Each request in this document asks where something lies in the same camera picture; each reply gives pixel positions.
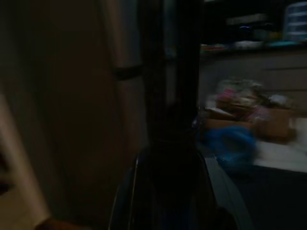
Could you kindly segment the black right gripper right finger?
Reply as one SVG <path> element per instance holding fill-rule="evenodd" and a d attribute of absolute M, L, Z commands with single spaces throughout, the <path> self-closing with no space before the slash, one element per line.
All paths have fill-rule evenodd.
<path fill-rule="evenodd" d="M 243 197 L 210 150 L 195 144 L 191 230 L 253 230 Z"/>

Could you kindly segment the blue plastic bag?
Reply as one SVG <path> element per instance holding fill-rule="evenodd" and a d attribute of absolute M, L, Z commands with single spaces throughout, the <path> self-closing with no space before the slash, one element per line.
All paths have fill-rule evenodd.
<path fill-rule="evenodd" d="M 219 165 L 228 173 L 240 173 L 251 166 L 257 153 L 252 131 L 242 126 L 214 128 L 200 134 Z"/>

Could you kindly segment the brown cardboard box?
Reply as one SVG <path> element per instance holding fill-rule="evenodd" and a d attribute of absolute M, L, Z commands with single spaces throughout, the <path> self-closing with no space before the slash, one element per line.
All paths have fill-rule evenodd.
<path fill-rule="evenodd" d="M 288 143 L 295 140 L 297 130 L 295 128 L 295 112 L 287 109 L 269 109 L 268 117 L 261 119 L 240 119 L 216 116 L 208 118 L 204 122 L 205 129 L 218 129 L 225 127 L 244 127 L 260 139 L 268 142 Z"/>

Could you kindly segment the silver refrigerator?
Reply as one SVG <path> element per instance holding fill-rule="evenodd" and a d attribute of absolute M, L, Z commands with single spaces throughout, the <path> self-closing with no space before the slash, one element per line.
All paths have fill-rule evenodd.
<path fill-rule="evenodd" d="M 99 0 L 130 145 L 147 141 L 137 0 Z"/>

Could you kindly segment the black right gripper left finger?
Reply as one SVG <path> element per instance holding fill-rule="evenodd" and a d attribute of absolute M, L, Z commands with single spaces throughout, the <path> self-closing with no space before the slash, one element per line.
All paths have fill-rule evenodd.
<path fill-rule="evenodd" d="M 150 149 L 137 154 L 116 192 L 108 230 L 154 230 L 153 188 L 149 178 Z"/>

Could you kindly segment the pink and white clutter pile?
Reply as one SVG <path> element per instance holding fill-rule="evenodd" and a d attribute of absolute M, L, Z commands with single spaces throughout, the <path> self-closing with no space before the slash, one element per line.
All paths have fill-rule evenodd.
<path fill-rule="evenodd" d="M 266 94 L 261 83 L 247 79 L 227 79 L 218 83 L 215 105 L 232 114 L 238 121 L 269 121 L 273 109 L 291 110 L 295 104 L 289 97 Z"/>

